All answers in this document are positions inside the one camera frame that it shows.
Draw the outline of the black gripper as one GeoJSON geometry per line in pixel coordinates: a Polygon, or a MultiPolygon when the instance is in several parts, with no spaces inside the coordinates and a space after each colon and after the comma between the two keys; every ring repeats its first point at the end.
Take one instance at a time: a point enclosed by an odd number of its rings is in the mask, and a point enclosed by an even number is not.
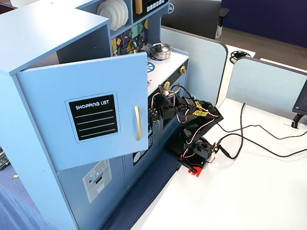
{"type": "MultiPolygon", "coordinates": [[[[172,99],[168,99],[165,91],[161,85],[158,85],[159,94],[159,109],[161,117],[164,120],[173,118],[181,110],[180,97],[173,96],[172,99]]],[[[156,122],[160,120],[160,114],[157,108],[149,108],[148,110],[148,122],[156,122]]]]}

